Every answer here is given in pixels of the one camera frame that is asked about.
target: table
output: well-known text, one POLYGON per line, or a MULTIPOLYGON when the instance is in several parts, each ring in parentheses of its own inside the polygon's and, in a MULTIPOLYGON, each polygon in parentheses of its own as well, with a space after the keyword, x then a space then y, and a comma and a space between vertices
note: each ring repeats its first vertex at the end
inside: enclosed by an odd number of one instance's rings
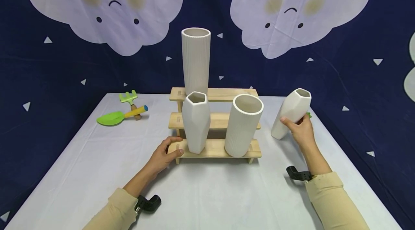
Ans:
MULTIPOLYGON (((271 137, 270 129, 283 97, 260 97, 262 128, 255 133, 262 158, 183 159, 172 164, 143 195, 161 197, 155 214, 142 213, 131 229, 261 229, 322 230, 304 183, 293 182, 286 167, 306 170, 304 159, 291 135, 271 137)), ((118 94, 107 94, 44 176, 6 230, 82 229, 147 162, 156 146, 173 130, 170 113, 177 110, 164 94, 139 94, 137 106, 149 111, 114 127, 96 123, 99 116, 122 110, 118 94)), ((211 103, 211 112, 229 112, 230 103, 211 103)), ((320 151, 371 229, 401 229, 349 158, 310 110, 320 151)))

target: wooden tiered shelf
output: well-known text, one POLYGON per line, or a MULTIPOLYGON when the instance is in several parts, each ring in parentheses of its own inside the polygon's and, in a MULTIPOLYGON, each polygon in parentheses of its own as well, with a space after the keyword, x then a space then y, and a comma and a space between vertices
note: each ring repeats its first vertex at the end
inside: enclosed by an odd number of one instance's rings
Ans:
MULTIPOLYGON (((258 93, 253 88, 209 88, 208 101, 209 102, 232 102, 235 96, 239 94, 251 94, 258 96, 258 93)), ((170 101, 177 102, 178 112, 172 113, 169 120, 169 129, 175 129, 177 136, 185 138, 184 126, 182 119, 182 107, 183 101, 186 98, 184 88, 172 88, 170 93, 170 101)), ((218 129, 227 129, 229 121, 229 113, 211 113, 210 114, 210 131, 218 129)), ((172 153, 175 150, 183 149, 184 154, 176 159, 176 164, 179 164, 180 159, 186 158, 234 158, 225 151, 225 139, 207 139, 204 150, 200 154, 194 154, 189 151, 187 146, 187 140, 183 139, 182 142, 173 143, 169 146, 168 153, 172 153)), ((248 163, 251 164, 255 158, 261 158, 262 153, 259 148, 258 141, 253 139, 249 145, 248 152, 245 156, 241 157, 248 159, 248 163)))

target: vase opening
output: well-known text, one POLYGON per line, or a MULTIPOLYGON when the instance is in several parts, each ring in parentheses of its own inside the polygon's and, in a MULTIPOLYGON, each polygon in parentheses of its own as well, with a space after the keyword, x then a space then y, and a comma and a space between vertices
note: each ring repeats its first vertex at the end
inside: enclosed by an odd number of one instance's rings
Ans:
POLYGON ((297 94, 299 94, 300 96, 304 97, 304 98, 310 98, 311 94, 310 92, 303 90, 302 88, 296 89, 295 90, 297 92, 297 94))
POLYGON ((196 104, 196 103, 204 102, 206 100, 206 95, 203 93, 199 93, 199 92, 192 92, 187 98, 191 102, 196 104))
POLYGON ((234 105, 241 112, 248 113, 250 115, 255 115, 259 112, 262 112, 264 109, 264 104, 262 101, 260 101, 259 98, 249 94, 241 94, 236 96, 234 99, 234 105))
POLYGON ((184 29, 182 33, 192 37, 204 37, 210 35, 210 31, 204 28, 187 28, 184 29))

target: black clamp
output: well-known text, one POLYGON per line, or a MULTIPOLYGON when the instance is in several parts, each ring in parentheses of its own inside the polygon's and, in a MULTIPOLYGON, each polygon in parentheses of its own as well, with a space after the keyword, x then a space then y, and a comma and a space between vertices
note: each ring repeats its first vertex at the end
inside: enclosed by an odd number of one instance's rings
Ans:
POLYGON ((294 166, 287 167, 287 173, 293 180, 296 181, 311 181, 312 175, 311 172, 298 172, 294 166))
POLYGON ((161 205, 161 198, 158 195, 154 195, 150 200, 147 200, 145 197, 140 195, 138 197, 137 204, 134 207, 136 215, 140 211, 146 211, 149 213, 154 213, 159 206, 161 205))

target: faceted white vase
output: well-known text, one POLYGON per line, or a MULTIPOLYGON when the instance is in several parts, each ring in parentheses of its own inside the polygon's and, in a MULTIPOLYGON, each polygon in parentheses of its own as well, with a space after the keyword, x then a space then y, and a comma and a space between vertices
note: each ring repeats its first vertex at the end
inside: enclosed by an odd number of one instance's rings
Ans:
POLYGON ((307 112, 311 104, 311 93, 302 88, 292 91, 284 100, 281 108, 275 118, 274 125, 271 129, 272 137, 281 140, 287 132, 288 127, 281 123, 280 118, 285 117, 297 123, 307 112))
POLYGON ((259 123, 264 104, 250 94, 233 99, 225 138, 226 152, 236 158, 246 154, 259 123))
POLYGON ((206 94, 194 91, 182 107, 184 132, 189 151, 199 154, 205 148, 210 127, 210 108, 206 94))
POLYGON ((207 94, 210 60, 210 31, 186 28, 182 31, 183 73, 186 94, 207 94))

